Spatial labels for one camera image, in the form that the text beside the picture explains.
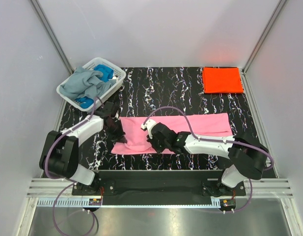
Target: pink towel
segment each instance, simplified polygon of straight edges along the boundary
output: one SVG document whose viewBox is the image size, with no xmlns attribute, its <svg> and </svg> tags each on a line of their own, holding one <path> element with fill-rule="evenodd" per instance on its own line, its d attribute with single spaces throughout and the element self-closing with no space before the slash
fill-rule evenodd
<svg viewBox="0 0 303 236">
<path fill-rule="evenodd" d="M 195 134 L 219 137 L 232 135 L 227 113 L 191 115 L 187 118 L 190 120 Z M 146 117 L 121 117 L 127 143 L 116 143 L 111 153 L 123 155 L 156 153 L 151 144 L 147 142 L 148 132 L 140 128 L 145 119 Z M 165 124 L 175 132 L 190 130 L 183 116 L 151 117 L 151 119 Z M 168 149 L 165 149 L 162 153 L 173 154 Z"/>
</svg>

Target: white plastic basket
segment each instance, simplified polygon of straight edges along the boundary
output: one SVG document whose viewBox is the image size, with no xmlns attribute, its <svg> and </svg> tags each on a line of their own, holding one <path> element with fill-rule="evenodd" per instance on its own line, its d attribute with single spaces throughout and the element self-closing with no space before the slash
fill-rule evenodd
<svg viewBox="0 0 303 236">
<path fill-rule="evenodd" d="M 90 62 L 88 62 L 86 65 L 83 66 L 84 69 L 87 70 L 93 70 L 93 68 L 95 68 L 97 65 L 105 65 L 108 66 L 109 68 L 113 69 L 113 75 L 117 75 L 118 76 L 118 81 L 115 83 L 115 85 L 113 85 L 108 91 L 106 91 L 101 97 L 100 99 L 102 100 L 102 102 L 105 102 L 109 97 L 111 97 L 123 84 L 123 80 L 126 76 L 126 73 L 124 70 L 122 70 L 120 67 L 114 65 L 113 63 L 103 59 L 103 58 L 94 58 L 92 59 Z M 59 87 L 66 83 L 68 81 L 69 77 L 63 82 L 61 83 L 59 86 L 57 86 L 56 91 L 57 93 L 63 98 L 65 99 L 67 102 L 69 102 L 70 104 L 72 104 L 74 107 L 76 107 L 77 109 L 81 110 L 82 112 L 91 112 L 92 108 L 93 108 L 93 104 L 86 108 L 83 109 L 80 107 L 80 103 L 73 101 L 71 99 L 69 99 L 68 97 L 64 96 L 63 94 L 61 94 L 59 92 Z M 99 100 L 96 101 L 96 109 L 98 107 L 101 106 L 101 102 Z"/>
</svg>

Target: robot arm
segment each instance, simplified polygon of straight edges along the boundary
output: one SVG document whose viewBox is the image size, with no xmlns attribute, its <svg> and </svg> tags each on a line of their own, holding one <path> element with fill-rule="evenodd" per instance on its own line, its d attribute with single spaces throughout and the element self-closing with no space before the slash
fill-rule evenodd
<svg viewBox="0 0 303 236">
<path fill-rule="evenodd" d="M 215 186 L 205 186 L 210 195 L 218 197 L 229 194 L 237 184 L 247 178 L 260 179 L 266 167 L 266 155 L 244 146 L 229 143 L 228 141 L 240 141 L 268 150 L 253 137 L 244 134 L 242 136 L 211 137 L 200 136 L 199 138 L 214 139 L 221 142 L 200 141 L 190 132 L 175 133 L 162 123 L 156 123 L 149 119 L 141 126 L 148 131 L 147 141 L 157 153 L 169 149 L 176 154 L 211 154 L 228 158 L 233 165 L 224 170 L 222 176 Z"/>
<path fill-rule="evenodd" d="M 96 188 L 97 182 L 94 181 L 96 173 L 83 167 L 79 163 L 79 147 L 95 133 L 106 130 L 109 138 L 115 142 L 126 143 L 122 123 L 119 119 L 119 107 L 114 103 L 106 102 L 105 107 L 95 111 L 90 119 L 87 116 L 87 123 L 76 128 L 80 123 L 69 128 L 71 130 L 53 149 L 48 162 L 49 171 L 61 177 L 69 178 L 84 185 L 93 185 Z M 62 132 L 51 131 L 48 133 L 39 166 L 44 170 L 45 159 L 53 143 L 67 130 Z"/>
</svg>

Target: white enclosure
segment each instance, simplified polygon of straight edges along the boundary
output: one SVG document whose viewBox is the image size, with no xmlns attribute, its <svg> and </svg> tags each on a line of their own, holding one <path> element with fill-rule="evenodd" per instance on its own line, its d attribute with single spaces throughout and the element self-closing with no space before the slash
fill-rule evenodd
<svg viewBox="0 0 303 236">
<path fill-rule="evenodd" d="M 73 67 L 243 67 L 278 0 L 40 0 Z"/>
<path fill-rule="evenodd" d="M 0 236 L 13 236 L 23 214 L 46 134 L 68 76 L 29 1 L 0 0 Z"/>
<path fill-rule="evenodd" d="M 303 0 L 287 3 L 247 75 L 303 221 Z"/>
<path fill-rule="evenodd" d="M 102 57 L 120 67 L 243 69 L 258 46 L 243 77 L 303 221 L 303 0 L 287 1 L 257 44 L 279 2 L 0 0 L 0 235 L 16 234 L 31 179 L 41 174 L 41 150 L 62 102 L 56 87 L 69 76 L 65 65 Z"/>
</svg>

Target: orange cloth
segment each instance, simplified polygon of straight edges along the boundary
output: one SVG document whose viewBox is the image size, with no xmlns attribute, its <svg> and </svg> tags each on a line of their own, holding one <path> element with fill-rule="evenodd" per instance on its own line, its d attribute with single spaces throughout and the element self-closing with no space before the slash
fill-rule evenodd
<svg viewBox="0 0 303 236">
<path fill-rule="evenodd" d="M 210 68 L 202 71 L 205 93 L 243 93 L 238 68 Z"/>
</svg>

